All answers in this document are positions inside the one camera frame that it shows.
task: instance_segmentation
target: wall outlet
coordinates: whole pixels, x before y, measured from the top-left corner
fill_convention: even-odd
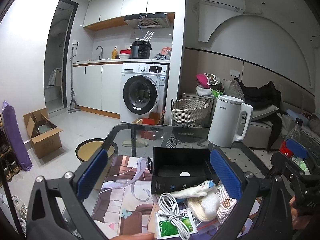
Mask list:
[[[230,69],[230,76],[234,76],[234,77],[240,77],[240,72]]]

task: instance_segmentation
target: mop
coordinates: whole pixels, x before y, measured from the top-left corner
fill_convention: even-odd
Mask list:
[[[73,113],[76,111],[80,111],[81,109],[78,107],[76,100],[74,99],[74,96],[76,96],[75,92],[73,91],[73,48],[71,52],[71,101],[70,101],[70,109],[68,110],[68,113]]]

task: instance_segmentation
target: sink faucet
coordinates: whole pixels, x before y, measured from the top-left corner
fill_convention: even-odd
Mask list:
[[[101,48],[101,57],[99,56],[99,60],[103,59],[103,48],[101,46],[98,46],[96,49]]]

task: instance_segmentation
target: electric kettle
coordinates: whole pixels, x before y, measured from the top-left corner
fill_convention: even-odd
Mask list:
[[[219,95],[210,126],[208,140],[220,147],[231,147],[234,141],[242,141],[249,128],[253,108],[239,98]],[[243,113],[247,113],[242,135],[238,134]]]

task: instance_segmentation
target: black box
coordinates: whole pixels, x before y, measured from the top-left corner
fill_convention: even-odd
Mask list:
[[[206,179],[216,184],[219,178],[210,164],[208,149],[153,148],[153,161],[148,158],[152,174],[151,194],[179,191],[196,186]],[[185,171],[190,176],[181,176]]]

